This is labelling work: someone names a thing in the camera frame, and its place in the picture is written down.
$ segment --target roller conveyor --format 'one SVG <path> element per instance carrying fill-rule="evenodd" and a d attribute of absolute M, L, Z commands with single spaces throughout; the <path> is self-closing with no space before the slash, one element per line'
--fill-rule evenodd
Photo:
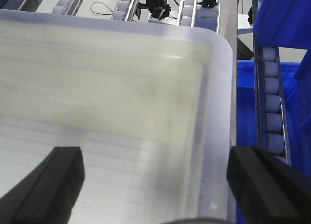
<path fill-rule="evenodd" d="M 259 1 L 253 0 L 256 19 Z M 255 95 L 259 146 L 291 164 L 285 99 L 278 47 L 257 45 L 254 37 Z"/>

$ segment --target translucent plastic bin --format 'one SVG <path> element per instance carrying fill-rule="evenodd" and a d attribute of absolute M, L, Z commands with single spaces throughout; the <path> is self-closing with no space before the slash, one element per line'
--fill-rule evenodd
<path fill-rule="evenodd" d="M 1 10 L 0 51 L 1 196 L 54 146 L 81 146 L 86 180 L 70 224 L 226 218 L 232 52 L 222 37 Z"/>

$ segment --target grid pattern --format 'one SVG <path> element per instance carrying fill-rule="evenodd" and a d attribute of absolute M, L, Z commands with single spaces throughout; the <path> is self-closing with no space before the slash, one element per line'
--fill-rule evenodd
<path fill-rule="evenodd" d="M 0 118 L 0 195 L 54 146 L 81 146 L 86 180 L 70 224 L 148 224 L 181 217 L 185 147 L 78 128 Z"/>

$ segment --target white surface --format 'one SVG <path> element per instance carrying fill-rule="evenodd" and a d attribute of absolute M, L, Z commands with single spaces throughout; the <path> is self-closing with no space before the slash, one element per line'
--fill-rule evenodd
<path fill-rule="evenodd" d="M 168 24 L 168 25 L 173 25 L 175 26 L 176 25 L 176 21 L 177 21 L 177 18 L 178 17 L 178 11 L 170 11 L 170 16 L 169 17 L 166 17 L 162 20 L 159 21 L 158 18 L 153 18 L 151 16 L 151 14 L 149 14 L 149 17 L 148 17 L 148 23 L 155 23 L 155 24 Z"/>
<path fill-rule="evenodd" d="M 267 132 L 278 133 L 282 128 L 282 116 L 275 113 L 267 113 Z"/>
<path fill-rule="evenodd" d="M 280 111 L 281 97 L 278 95 L 266 95 L 266 112 L 277 113 Z"/>
<path fill-rule="evenodd" d="M 264 93 L 277 94 L 279 88 L 278 78 L 267 77 L 264 79 Z"/>
<path fill-rule="evenodd" d="M 115 9 L 117 2 L 118 2 L 118 0 L 83 0 L 76 16 L 91 17 L 91 18 L 98 18 L 98 19 L 111 19 L 111 15 L 100 15 L 100 14 L 92 13 L 90 11 L 91 4 L 96 1 L 105 3 L 106 5 L 109 6 L 109 8 L 113 10 Z M 105 7 L 102 4 L 93 5 L 92 10 L 98 13 L 110 13 L 111 12 L 109 9 L 107 9 L 107 7 Z"/>
<path fill-rule="evenodd" d="M 280 134 L 268 134 L 268 151 L 272 154 L 281 154 L 284 151 L 284 136 Z"/>
<path fill-rule="evenodd" d="M 276 62 L 264 63 L 264 76 L 265 77 L 277 77 L 278 64 Z"/>
<path fill-rule="evenodd" d="M 253 31 L 253 25 L 249 24 L 247 14 L 238 14 L 238 34 L 247 34 Z"/>
<path fill-rule="evenodd" d="M 48 13 L 53 11 L 53 8 L 57 5 L 58 0 L 43 0 L 37 8 L 37 13 Z"/>
<path fill-rule="evenodd" d="M 223 38 L 203 29 L 26 12 L 0 11 L 0 19 L 5 13 L 47 25 L 1 23 L 0 112 L 19 116 L 1 119 L 1 155 L 9 155 L 11 166 L 11 159 L 17 162 L 2 194 L 51 146 L 77 145 L 87 176 L 70 223 L 147 224 L 195 216 L 204 147 L 212 170 L 203 172 L 209 192 L 200 202 L 212 204 L 205 216 L 226 218 L 232 52 Z M 140 53 L 133 47 L 138 43 Z M 159 54 L 150 57 L 151 48 Z M 144 58 L 139 64 L 138 57 Z M 202 133 L 193 133 L 194 127 Z M 128 171 L 136 165 L 145 169 L 142 178 Z"/>

